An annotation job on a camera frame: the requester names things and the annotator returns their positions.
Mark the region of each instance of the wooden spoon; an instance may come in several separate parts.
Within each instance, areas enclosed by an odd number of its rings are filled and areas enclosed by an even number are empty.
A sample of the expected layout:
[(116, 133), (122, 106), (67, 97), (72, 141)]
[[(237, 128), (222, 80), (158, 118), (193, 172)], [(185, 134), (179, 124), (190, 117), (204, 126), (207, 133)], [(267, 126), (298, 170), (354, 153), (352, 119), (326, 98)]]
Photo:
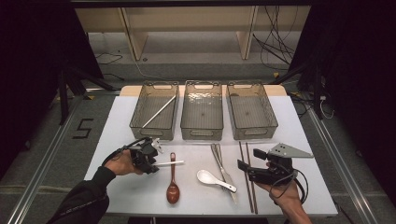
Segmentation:
[[(171, 161), (176, 160), (176, 155), (174, 152), (171, 153)], [(166, 191), (166, 199), (168, 200), (169, 203), (177, 203), (178, 198), (180, 197), (180, 189), (178, 188), (176, 182), (175, 182), (175, 165), (171, 165), (171, 172), (172, 172), (172, 180), (171, 184), (168, 187), (168, 190)]]

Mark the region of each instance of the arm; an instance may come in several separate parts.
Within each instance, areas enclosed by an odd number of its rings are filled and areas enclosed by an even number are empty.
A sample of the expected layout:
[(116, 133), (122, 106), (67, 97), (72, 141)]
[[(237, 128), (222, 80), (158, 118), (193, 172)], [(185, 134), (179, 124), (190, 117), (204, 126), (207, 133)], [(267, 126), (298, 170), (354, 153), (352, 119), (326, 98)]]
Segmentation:
[[(270, 193), (270, 198), (279, 205), (285, 217), (292, 224), (312, 223), (300, 202), (295, 181), (292, 181), (287, 189), (286, 186), (272, 186), (271, 188), (271, 186), (261, 183), (256, 183), (256, 185)], [(284, 190), (286, 190), (285, 193), (281, 197), (278, 197)]]
[(124, 150), (100, 166), (92, 180), (72, 188), (48, 223), (98, 223), (109, 204), (107, 185), (116, 175), (130, 173), (143, 174), (133, 166), (130, 150)]

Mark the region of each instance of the black sleeve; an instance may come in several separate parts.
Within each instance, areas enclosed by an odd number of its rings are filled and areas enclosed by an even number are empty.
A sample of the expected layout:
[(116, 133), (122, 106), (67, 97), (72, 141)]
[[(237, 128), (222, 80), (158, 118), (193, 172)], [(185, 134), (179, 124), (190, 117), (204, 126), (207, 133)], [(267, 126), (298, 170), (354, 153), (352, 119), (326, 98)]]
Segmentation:
[(100, 166), (92, 180), (81, 181), (70, 190), (48, 223), (98, 223), (109, 204), (106, 187), (115, 177)]

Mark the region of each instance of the plastic storage container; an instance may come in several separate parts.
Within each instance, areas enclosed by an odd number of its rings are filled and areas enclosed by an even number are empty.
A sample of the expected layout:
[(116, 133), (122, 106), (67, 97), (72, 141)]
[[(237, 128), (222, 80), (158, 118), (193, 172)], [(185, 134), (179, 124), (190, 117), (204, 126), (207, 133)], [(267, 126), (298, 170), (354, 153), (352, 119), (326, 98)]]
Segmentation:
[(233, 127), (233, 139), (272, 138), (276, 116), (260, 81), (230, 81), (227, 104)]
[(161, 140), (173, 140), (178, 99), (177, 82), (146, 81), (142, 86), (130, 123), (134, 138), (158, 137)]
[(221, 140), (222, 89), (219, 81), (187, 81), (181, 116), (184, 140)]

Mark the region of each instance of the table surface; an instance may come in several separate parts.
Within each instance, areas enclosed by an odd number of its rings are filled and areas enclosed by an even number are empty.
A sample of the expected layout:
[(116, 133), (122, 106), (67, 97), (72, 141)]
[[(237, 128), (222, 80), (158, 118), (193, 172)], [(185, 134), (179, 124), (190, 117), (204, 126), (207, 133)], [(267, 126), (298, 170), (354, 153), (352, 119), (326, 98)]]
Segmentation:
[[(254, 167), (266, 168), (265, 161), (253, 157), (253, 148), (268, 151), (278, 143), (297, 147), (302, 151), (312, 153), (303, 127), (289, 96), (281, 86), (265, 86), (271, 106), (276, 114), (278, 127), (271, 139), (249, 140), (248, 151), (251, 164)], [(129, 127), (137, 94), (141, 87), (125, 87), (121, 96), (117, 96), (108, 115), (105, 128), (92, 157), (85, 179), (91, 179), (103, 160), (115, 149), (134, 141), (134, 135)], [(121, 216), (155, 216), (155, 217), (251, 217), (251, 216), (281, 216), (278, 206), (268, 197), (268, 193), (254, 188), (258, 205), (258, 215), (250, 212), (248, 189), (244, 172), (237, 168), (237, 160), (241, 160), (238, 141), (233, 140), (232, 128), (226, 100), (223, 99), (224, 130), (221, 141), (194, 142), (185, 141), (181, 137), (180, 119), (182, 99), (179, 100), (177, 125), (173, 141), (163, 142), (164, 153), (156, 157), (157, 162), (170, 161), (170, 153), (175, 152), (177, 161), (184, 161), (176, 166), (176, 182), (180, 188), (180, 199), (176, 204), (166, 201), (166, 189), (171, 181), (171, 168), (160, 167), (160, 171), (150, 175), (117, 176), (107, 187), (110, 198), (109, 214)], [(223, 166), (237, 187), (237, 204), (228, 191), (219, 186), (201, 183), (196, 174), (199, 170), (207, 170), (220, 177), (219, 167), (210, 149), (211, 143), (220, 143)], [(244, 158), (247, 159), (242, 141)], [(331, 195), (318, 169), (315, 159), (293, 159), (293, 167), (302, 171), (309, 184), (309, 194), (304, 209), (312, 217), (331, 217), (337, 215)], [(304, 180), (298, 176), (303, 186)]]

